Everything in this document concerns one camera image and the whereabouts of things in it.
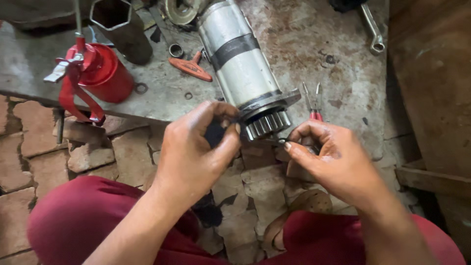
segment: finger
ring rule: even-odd
[[[222,101],[205,101],[186,115],[189,124],[202,132],[206,132],[206,127],[211,123],[215,116],[235,118],[239,110]]]
[[[313,137],[315,140],[318,140],[321,144],[324,144],[327,140],[329,130],[329,125],[318,120],[310,119],[301,123],[298,127],[288,136],[288,139],[293,142],[298,142],[304,137]]]
[[[313,171],[313,168],[316,168],[319,163],[322,163],[318,156],[312,154],[304,146],[295,142],[286,142],[284,149],[291,156],[291,159],[310,172]]]
[[[240,125],[232,124],[227,128],[221,142],[207,154],[211,167],[218,172],[222,172],[232,161],[240,147]]]

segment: red pliers handle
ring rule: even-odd
[[[314,120],[318,120],[318,121],[321,121],[323,122],[324,119],[322,118],[322,115],[320,112],[318,112],[317,110],[311,110],[311,112],[309,113],[309,119],[314,119]]]

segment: person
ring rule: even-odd
[[[169,124],[145,193],[81,176],[40,199],[27,234],[41,264],[228,264],[195,244],[198,225],[188,209],[241,147],[240,125],[228,122],[236,116],[232,105],[205,102]],[[211,149],[203,136],[215,118],[227,129]],[[306,137],[322,144],[319,155],[298,144]],[[358,216],[293,212],[283,228],[287,251],[260,264],[465,264],[444,232],[406,212],[351,130],[308,120],[288,139],[291,158]]]

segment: dark cylindrical object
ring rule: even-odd
[[[97,0],[90,19],[126,60],[138,65],[150,60],[152,46],[144,35],[144,23],[127,1]]]

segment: black rubber seal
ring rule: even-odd
[[[254,49],[260,49],[260,45],[252,33],[226,42],[211,56],[214,71],[219,71],[233,57]]]
[[[273,96],[279,95],[279,94],[281,94],[281,90],[279,90],[279,89],[277,89],[277,90],[275,90],[275,91],[267,92],[267,93],[265,93],[265,94],[262,94],[261,96],[258,96],[258,97],[254,98],[254,99],[251,99],[251,100],[247,101],[246,103],[244,103],[244,104],[238,106],[238,108],[239,108],[239,109],[244,109],[244,108],[250,106],[251,104],[253,104],[253,103],[257,102],[257,101],[260,101],[260,100],[262,100],[262,99],[266,99],[266,98],[269,98],[269,97],[273,97]]]

